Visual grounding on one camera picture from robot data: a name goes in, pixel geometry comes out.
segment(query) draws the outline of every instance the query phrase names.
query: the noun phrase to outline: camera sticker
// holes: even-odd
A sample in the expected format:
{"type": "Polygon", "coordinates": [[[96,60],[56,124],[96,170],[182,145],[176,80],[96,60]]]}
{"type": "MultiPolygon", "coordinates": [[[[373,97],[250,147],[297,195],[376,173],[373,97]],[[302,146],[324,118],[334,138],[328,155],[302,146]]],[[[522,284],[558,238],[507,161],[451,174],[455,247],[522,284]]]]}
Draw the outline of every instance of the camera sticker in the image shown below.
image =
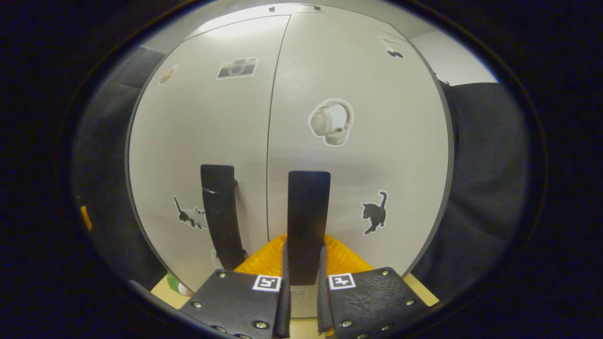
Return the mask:
{"type": "Polygon", "coordinates": [[[404,56],[402,56],[402,54],[400,52],[397,52],[394,49],[396,47],[396,45],[402,46],[402,44],[395,42],[393,40],[390,40],[390,39],[386,39],[384,37],[380,37],[379,41],[381,41],[381,43],[383,43],[383,45],[385,46],[385,52],[387,52],[387,54],[389,54],[390,56],[392,56],[394,58],[404,59],[404,56]]]}
{"type": "Polygon", "coordinates": [[[252,77],[256,72],[257,58],[237,59],[223,63],[216,80],[252,77]]]}
{"type": "Polygon", "coordinates": [[[174,75],[174,73],[176,73],[177,69],[178,69],[178,64],[172,66],[167,72],[165,72],[165,74],[161,77],[161,79],[159,79],[159,86],[168,82],[169,79],[172,79],[172,76],[174,75]]]}

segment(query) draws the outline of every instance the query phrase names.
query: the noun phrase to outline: headphones sticker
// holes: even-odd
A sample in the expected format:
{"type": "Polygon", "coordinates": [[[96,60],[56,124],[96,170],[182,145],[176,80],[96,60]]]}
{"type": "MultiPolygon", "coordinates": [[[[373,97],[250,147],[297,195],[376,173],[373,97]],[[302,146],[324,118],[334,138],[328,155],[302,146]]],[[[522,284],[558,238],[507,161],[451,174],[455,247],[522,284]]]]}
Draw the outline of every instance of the headphones sticker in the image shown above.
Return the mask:
{"type": "Polygon", "coordinates": [[[216,80],[252,77],[256,72],[257,58],[237,59],[220,66],[216,80]]]}
{"type": "Polygon", "coordinates": [[[373,232],[377,232],[377,226],[379,228],[385,227],[385,202],[387,201],[387,192],[384,190],[379,191],[381,203],[362,203],[362,219],[370,219],[371,226],[364,231],[364,235],[369,235],[373,232]]]}
{"type": "Polygon", "coordinates": [[[402,44],[390,39],[386,39],[384,37],[380,37],[379,41],[381,41],[381,43],[383,43],[383,45],[385,46],[385,51],[387,52],[387,54],[394,58],[404,59],[404,56],[402,56],[399,52],[394,49],[396,45],[402,46],[402,44]]]}
{"type": "Polygon", "coordinates": [[[178,69],[178,65],[179,64],[172,66],[172,68],[170,68],[167,72],[165,72],[163,77],[161,79],[159,79],[159,86],[168,82],[169,79],[172,79],[172,76],[176,73],[176,70],[178,69]]]}
{"type": "Polygon", "coordinates": [[[308,116],[308,126],[312,134],[330,147],[341,147],[347,142],[353,123],[352,106],[346,100],[338,98],[323,101],[308,116]]]}

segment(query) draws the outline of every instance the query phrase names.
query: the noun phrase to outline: textured rubber pad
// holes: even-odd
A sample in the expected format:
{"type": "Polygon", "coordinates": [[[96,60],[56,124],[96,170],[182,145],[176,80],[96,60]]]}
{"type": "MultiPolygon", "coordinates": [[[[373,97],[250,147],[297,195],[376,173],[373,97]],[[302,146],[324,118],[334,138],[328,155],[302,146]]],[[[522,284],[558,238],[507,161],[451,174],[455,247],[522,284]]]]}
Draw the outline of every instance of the textured rubber pad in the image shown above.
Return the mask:
{"type": "MultiPolygon", "coordinates": [[[[255,254],[247,258],[235,272],[281,276],[283,269],[283,246],[287,235],[272,240],[255,254]]],[[[327,247],[327,274],[360,273],[373,268],[356,253],[332,236],[325,235],[327,247]]]]}

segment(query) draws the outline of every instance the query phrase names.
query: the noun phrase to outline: bolt head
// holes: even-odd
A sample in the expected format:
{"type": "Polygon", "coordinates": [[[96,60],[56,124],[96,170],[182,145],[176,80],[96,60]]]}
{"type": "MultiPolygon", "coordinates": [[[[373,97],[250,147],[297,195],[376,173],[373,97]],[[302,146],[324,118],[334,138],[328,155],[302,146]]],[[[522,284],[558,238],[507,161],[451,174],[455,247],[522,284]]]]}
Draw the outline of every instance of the bolt head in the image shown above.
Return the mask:
{"type": "Polygon", "coordinates": [[[266,324],[265,322],[256,322],[256,328],[266,329],[268,328],[268,324],[266,324]]]}

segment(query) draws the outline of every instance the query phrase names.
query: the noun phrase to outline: white cabinet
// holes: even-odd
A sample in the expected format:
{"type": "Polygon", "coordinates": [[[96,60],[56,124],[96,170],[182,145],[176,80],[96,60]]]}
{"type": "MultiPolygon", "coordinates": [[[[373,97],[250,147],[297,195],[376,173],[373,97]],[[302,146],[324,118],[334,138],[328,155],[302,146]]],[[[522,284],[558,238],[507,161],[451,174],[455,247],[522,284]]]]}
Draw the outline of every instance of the white cabinet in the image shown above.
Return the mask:
{"type": "Polygon", "coordinates": [[[152,247],[192,290],[215,269],[213,244],[208,230],[179,220],[172,196],[183,210],[203,210],[202,164],[235,167],[243,248],[254,253],[268,241],[268,116],[288,21],[252,19],[185,40],[158,67],[138,104],[128,154],[135,208],[152,247]],[[242,59],[255,59],[248,61],[252,77],[218,79],[222,66],[242,59]]]}
{"type": "MultiPolygon", "coordinates": [[[[328,171],[326,232],[373,267],[390,266],[402,274],[442,210],[451,154],[446,113],[432,75],[411,45],[380,26],[328,8],[317,15],[292,15],[271,108],[268,228],[271,239],[286,233],[289,171],[328,171]],[[348,102],[354,114],[349,138],[339,147],[316,137],[308,123],[315,108],[331,98],[348,102]],[[381,211],[381,191],[387,193],[384,226],[377,215],[375,232],[365,235],[371,219],[363,219],[363,213],[381,211]]],[[[346,120],[339,112],[333,117],[332,128],[346,120]]],[[[306,306],[296,312],[294,303],[292,315],[315,315],[314,288],[299,288],[308,291],[306,306]]]]}
{"type": "MultiPolygon", "coordinates": [[[[391,26],[358,13],[254,15],[262,17],[191,34],[140,99],[129,173],[149,242],[196,290],[215,269],[212,241],[178,220],[172,196],[203,210],[200,165],[235,167],[249,254],[286,233],[288,173],[328,171],[326,232],[376,268],[407,272],[439,222],[452,168],[446,105],[428,67],[391,26]],[[253,71],[233,69],[235,60],[253,71]],[[330,109],[327,134],[349,130],[337,144],[312,128],[329,100],[353,111],[330,109]]],[[[292,301],[293,317],[316,316],[315,287],[293,287],[292,301]]]]}

